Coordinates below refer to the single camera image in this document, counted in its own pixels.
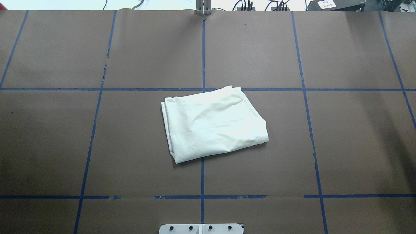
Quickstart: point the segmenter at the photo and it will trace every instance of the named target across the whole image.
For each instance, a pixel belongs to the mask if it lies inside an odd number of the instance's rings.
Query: folded towel
[[[240,87],[167,97],[162,113],[176,163],[269,141],[266,121]]]

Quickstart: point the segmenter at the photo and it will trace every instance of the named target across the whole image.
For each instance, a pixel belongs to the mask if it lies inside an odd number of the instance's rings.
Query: white label
[[[318,5],[321,9],[328,9],[328,8],[333,8],[333,7],[337,6],[337,5],[335,5],[333,0],[319,1]]]

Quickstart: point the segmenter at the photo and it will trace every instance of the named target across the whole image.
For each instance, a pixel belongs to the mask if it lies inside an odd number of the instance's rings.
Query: white cloth
[[[167,97],[162,113],[176,163],[269,141],[266,121],[240,87]]]

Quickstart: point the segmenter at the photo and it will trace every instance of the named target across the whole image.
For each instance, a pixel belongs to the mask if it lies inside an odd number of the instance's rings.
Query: blue tape line
[[[313,157],[315,159],[315,174],[316,174],[316,180],[317,180],[317,185],[318,185],[318,192],[319,192],[319,196],[320,196],[319,199],[320,199],[320,203],[321,203],[322,221],[323,221],[323,224],[324,224],[325,234],[328,234],[327,218],[326,218],[326,215],[325,215],[324,199],[322,198],[321,179],[319,177],[318,160],[317,160],[317,157],[316,157],[316,150],[315,150],[315,141],[314,141],[314,137],[313,137],[312,124],[311,124],[311,118],[310,118],[310,113],[309,113],[309,105],[308,105],[308,100],[307,100],[307,96],[306,96],[305,80],[303,78],[302,63],[300,61],[299,43],[298,43],[298,40],[297,40],[296,25],[295,25],[295,15],[293,14],[293,11],[291,11],[291,14],[292,14],[293,33],[294,33],[294,36],[295,36],[297,60],[298,60],[298,63],[299,63],[299,72],[300,72],[300,77],[302,79],[303,98],[305,100],[306,116],[307,116],[308,125],[309,125],[309,135],[310,135],[310,138],[311,138],[311,141],[312,141]]]
[[[202,92],[206,92],[205,85],[205,20],[202,21]],[[201,223],[205,223],[205,157],[201,159]]]
[[[115,22],[116,22],[116,15],[117,15],[117,11],[115,10],[114,11],[114,16],[113,16],[113,23],[111,25],[110,38],[109,38],[109,42],[108,42],[107,58],[109,58],[109,56],[110,56],[111,40],[113,38],[114,25],[115,25]],[[77,234],[77,232],[78,232],[79,218],[81,216],[81,209],[82,209],[82,201],[83,201],[84,192],[85,192],[85,185],[87,183],[87,175],[88,175],[89,162],[90,162],[90,159],[91,159],[92,143],[94,141],[95,129],[97,127],[97,117],[98,117],[98,111],[99,111],[100,104],[101,104],[101,97],[102,97],[103,88],[104,88],[104,81],[105,81],[105,75],[106,75],[107,65],[108,64],[106,64],[104,66],[103,79],[101,81],[101,86],[100,86],[100,93],[98,94],[97,108],[95,110],[94,123],[92,125],[92,133],[91,133],[91,139],[90,139],[90,142],[89,142],[87,162],[85,164],[84,178],[82,180],[81,197],[79,199],[79,204],[78,204],[78,212],[77,212],[77,219],[75,220],[74,234]]]
[[[99,91],[100,88],[1,88],[4,91]],[[205,91],[214,91],[216,88],[206,88]],[[303,91],[303,88],[241,88],[242,91]],[[378,91],[402,92],[403,89],[347,89],[347,88],[305,88],[306,91]],[[103,88],[103,91],[203,91],[203,88]]]
[[[100,93],[98,95],[97,108],[95,109],[94,123],[92,125],[91,139],[89,141],[88,156],[87,156],[87,162],[85,164],[84,178],[82,180],[81,196],[80,196],[79,204],[78,204],[78,212],[77,212],[77,219],[75,221],[74,234],[76,234],[78,232],[79,218],[81,216],[81,209],[82,209],[82,200],[83,200],[83,197],[84,197],[85,185],[87,184],[88,168],[89,168],[89,162],[90,162],[90,159],[91,159],[91,152],[92,152],[92,143],[94,141],[95,129],[97,127],[97,117],[98,117],[98,111],[99,111],[100,104],[101,104],[101,96],[102,96],[102,93],[103,93],[102,88],[104,86],[105,74],[106,74],[106,68],[104,67],[103,80],[101,82]]]
[[[81,196],[59,195],[0,195],[0,199],[80,199]],[[110,199],[110,196],[84,196],[84,199]]]
[[[205,221],[204,217],[204,201],[205,196],[205,157],[201,159],[201,223],[203,224]]]
[[[155,199],[201,199],[200,195],[154,196]]]
[[[202,21],[202,92],[205,92],[205,20]]]
[[[242,91],[302,91],[300,88],[241,88]]]
[[[316,88],[306,88],[306,91],[402,91],[402,89],[332,89],[332,88],[325,88],[325,89],[316,89]]]
[[[99,91],[99,88],[2,88],[4,91]]]
[[[84,196],[83,199],[110,199],[110,196]]]
[[[268,195],[168,195],[154,196],[154,199],[264,199]]]
[[[267,195],[206,195],[205,199],[264,199]]]
[[[323,198],[394,198],[394,197],[416,197],[416,194],[327,194]],[[303,198],[320,198],[319,195],[304,195]]]
[[[104,91],[203,91],[201,88],[104,88]]]
[[[79,196],[5,195],[0,199],[79,199]]]
[[[0,88],[3,86],[4,79],[6,78],[6,75],[7,75],[7,70],[9,70],[10,62],[12,61],[13,54],[15,53],[15,50],[16,50],[17,42],[19,41],[20,35],[22,34],[23,27],[25,25],[28,14],[29,14],[29,11],[27,10],[26,14],[25,14],[25,17],[23,18],[22,25],[20,26],[19,33],[17,34],[15,44],[13,45],[12,52],[10,53],[9,60],[7,61],[6,68],[4,69],[3,76],[2,76],[1,81],[0,81]]]
[[[117,11],[115,10],[114,15],[113,15],[113,24],[111,25],[110,39],[108,40],[107,58],[110,58],[110,48],[111,48],[111,42],[113,40],[113,32],[114,32],[114,24],[116,22],[116,15],[117,15]]]
[[[387,38],[387,34],[386,34],[386,29],[384,28],[384,22],[383,22],[383,17],[381,15],[381,11],[379,11],[379,17],[380,17],[381,28],[383,29],[384,39],[386,39],[387,48],[389,49],[390,57],[391,57],[391,60],[393,61],[394,69],[396,70],[397,78],[399,79],[400,86],[403,91],[404,99],[406,100],[407,108],[409,109],[409,113],[413,121],[413,126],[416,129],[416,120],[413,115],[412,108],[410,107],[409,99],[407,98],[406,90],[404,89],[404,85],[400,77],[399,69],[397,68],[396,60],[394,59],[393,52],[391,51],[389,39]]]
[[[293,11],[291,11],[290,13],[292,14],[292,26],[293,26],[293,34],[294,34],[294,37],[295,37],[295,45],[296,45],[296,53],[297,53],[297,62],[299,64],[300,77],[303,80],[303,69],[302,69],[302,62],[300,61],[299,43],[297,41],[295,15],[293,14]]]

